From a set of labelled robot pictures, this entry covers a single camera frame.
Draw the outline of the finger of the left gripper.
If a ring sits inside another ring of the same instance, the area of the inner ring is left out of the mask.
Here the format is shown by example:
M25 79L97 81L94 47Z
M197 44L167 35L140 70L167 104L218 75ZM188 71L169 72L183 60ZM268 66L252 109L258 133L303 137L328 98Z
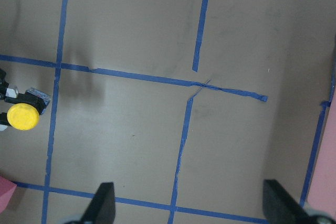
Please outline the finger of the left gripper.
M0 114L0 130L4 131L9 127L9 122L7 119L7 113L3 112Z
M5 78L6 72L1 69L1 100L4 100L6 98L17 98L18 88L6 82Z

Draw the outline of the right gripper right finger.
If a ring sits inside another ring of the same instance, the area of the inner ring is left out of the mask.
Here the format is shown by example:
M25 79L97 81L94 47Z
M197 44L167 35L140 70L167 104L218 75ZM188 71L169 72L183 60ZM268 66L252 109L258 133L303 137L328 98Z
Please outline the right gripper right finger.
M268 223L335 223L323 212L304 210L275 179L265 179L262 188L263 214Z

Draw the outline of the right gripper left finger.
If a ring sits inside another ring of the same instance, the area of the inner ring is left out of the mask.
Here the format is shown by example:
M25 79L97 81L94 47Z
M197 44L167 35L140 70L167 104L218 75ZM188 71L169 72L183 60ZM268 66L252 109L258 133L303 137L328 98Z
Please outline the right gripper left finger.
M114 223L115 203L114 183L101 183L79 223Z

